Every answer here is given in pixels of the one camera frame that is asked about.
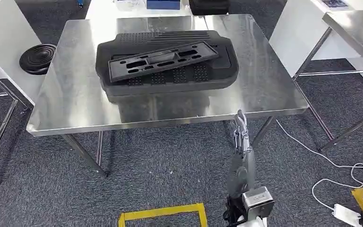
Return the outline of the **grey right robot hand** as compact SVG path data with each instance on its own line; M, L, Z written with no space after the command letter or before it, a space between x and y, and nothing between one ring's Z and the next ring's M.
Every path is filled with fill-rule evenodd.
M227 190L232 198L251 191L255 183L255 154L250 144L247 117L242 110L234 116L235 153L227 177Z

